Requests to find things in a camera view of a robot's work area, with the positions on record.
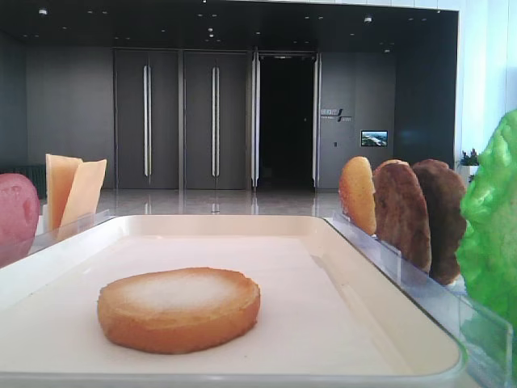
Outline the upright bread slice right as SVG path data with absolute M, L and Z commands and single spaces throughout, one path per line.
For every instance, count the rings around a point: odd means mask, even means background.
M 366 234 L 376 232 L 372 169 L 367 158 L 356 156 L 343 167 L 338 187 L 343 212 Z

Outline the bread slice on tray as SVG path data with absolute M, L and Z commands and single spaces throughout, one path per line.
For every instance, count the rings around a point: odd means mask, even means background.
M 257 322 L 259 286 L 240 272 L 182 268 L 116 280 L 99 293 L 97 315 L 112 343 L 181 354 L 225 344 Z

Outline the brown meat patty front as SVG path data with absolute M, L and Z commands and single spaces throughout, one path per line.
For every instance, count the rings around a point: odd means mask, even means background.
M 404 259 L 428 273 L 431 232 L 427 203 L 418 178 L 405 162 L 389 162 L 373 175 L 376 235 Z

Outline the brown meat patty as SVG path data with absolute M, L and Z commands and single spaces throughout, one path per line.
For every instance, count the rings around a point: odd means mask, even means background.
M 418 178 L 405 162 L 389 162 L 373 175 L 376 235 L 404 259 L 428 273 L 431 232 L 427 203 Z
M 431 232 L 430 277 L 449 285 L 460 275 L 456 251 L 466 230 L 466 221 L 460 214 L 460 201 L 466 187 L 445 162 L 426 159 L 416 162 L 412 168 L 427 203 Z

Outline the orange cheese slice right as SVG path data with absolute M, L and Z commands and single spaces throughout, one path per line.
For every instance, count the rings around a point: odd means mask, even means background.
M 84 162 L 78 166 L 61 219 L 61 226 L 77 220 L 80 216 L 96 213 L 106 166 L 106 159 Z

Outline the orange cheese slice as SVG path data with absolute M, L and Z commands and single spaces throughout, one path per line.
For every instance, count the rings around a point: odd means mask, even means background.
M 48 229 L 54 230 L 61 225 L 75 172 L 83 161 L 81 158 L 46 154 L 45 163 Z
M 96 213 L 106 166 L 106 159 L 84 162 L 78 166 L 61 219 L 61 226 L 77 220 L 80 216 Z

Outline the brown meat patty back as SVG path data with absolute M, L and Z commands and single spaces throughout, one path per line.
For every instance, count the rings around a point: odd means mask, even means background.
M 456 251 L 466 230 L 466 221 L 460 214 L 460 201 L 466 187 L 445 162 L 426 159 L 416 162 L 412 168 L 427 203 L 431 232 L 430 277 L 449 285 L 460 275 Z

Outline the orange cheese slice left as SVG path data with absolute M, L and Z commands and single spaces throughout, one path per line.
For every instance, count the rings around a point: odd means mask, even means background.
M 81 158 L 46 154 L 45 163 L 48 229 L 54 230 L 61 225 L 75 172 L 83 161 Z

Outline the green lettuce leaf in rack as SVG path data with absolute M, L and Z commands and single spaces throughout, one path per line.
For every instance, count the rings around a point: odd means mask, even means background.
M 516 111 L 508 112 L 479 156 L 460 202 L 467 223 L 456 252 L 468 295 L 516 324 Z

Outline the red tomato slice outer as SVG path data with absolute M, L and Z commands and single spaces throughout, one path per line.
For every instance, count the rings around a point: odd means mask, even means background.
M 1 174 L 2 268 L 30 251 L 39 215 L 40 201 L 32 182 L 21 174 Z

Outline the dark double door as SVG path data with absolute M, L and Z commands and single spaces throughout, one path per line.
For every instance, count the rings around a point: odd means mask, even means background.
M 118 188 L 248 187 L 248 54 L 118 49 L 114 64 Z

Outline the cream rectangular tray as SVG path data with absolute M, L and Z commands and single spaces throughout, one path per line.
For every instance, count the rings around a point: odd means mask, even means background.
M 256 326 L 177 356 L 106 340 L 104 285 L 185 267 L 253 279 Z M 117 217 L 1 271 L 4 387 L 453 387 L 465 362 L 452 336 L 316 217 Z

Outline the clear acrylic rack left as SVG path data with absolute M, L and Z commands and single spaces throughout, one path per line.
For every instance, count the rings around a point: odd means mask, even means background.
M 50 247 L 64 239 L 80 234 L 94 226 L 114 218 L 115 215 L 109 209 L 100 213 L 89 213 L 80 216 L 75 221 L 60 226 L 54 230 L 48 228 L 49 212 L 48 206 L 42 205 L 41 215 L 36 228 L 36 236 L 34 237 L 32 246 L 28 252 L 29 255 Z

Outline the clear acrylic rack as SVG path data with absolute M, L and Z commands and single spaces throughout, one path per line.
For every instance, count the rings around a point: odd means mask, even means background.
M 516 334 L 512 325 L 468 297 L 462 279 L 442 286 L 403 259 L 396 248 L 365 234 L 341 213 L 335 212 L 326 220 L 464 345 L 469 357 L 467 373 L 479 386 L 516 386 Z
M 94 226 L 114 218 L 115 215 L 109 209 L 100 213 L 89 213 L 80 216 L 75 221 L 60 226 L 54 230 L 48 228 L 49 212 L 48 206 L 42 205 L 41 215 L 36 228 L 36 236 L 34 237 L 32 246 L 28 252 L 29 255 L 50 247 L 64 239 L 80 234 Z

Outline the potted plants white planter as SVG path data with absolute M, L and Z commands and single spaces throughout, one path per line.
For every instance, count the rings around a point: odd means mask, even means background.
M 460 165 L 464 167 L 478 167 L 478 154 L 477 151 L 472 148 L 469 152 L 463 151 L 460 159 Z

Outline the clear acrylic rack right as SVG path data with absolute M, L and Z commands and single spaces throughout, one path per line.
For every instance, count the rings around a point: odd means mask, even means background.
M 516 334 L 512 325 L 468 297 L 462 279 L 442 286 L 403 259 L 396 248 L 365 234 L 341 213 L 335 212 L 326 220 L 464 345 L 469 357 L 467 373 L 479 386 L 516 386 Z

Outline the wall display screen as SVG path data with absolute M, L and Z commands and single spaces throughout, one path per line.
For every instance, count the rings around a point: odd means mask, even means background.
M 364 147 L 386 147 L 388 145 L 388 132 L 363 130 L 360 134 L 360 144 Z

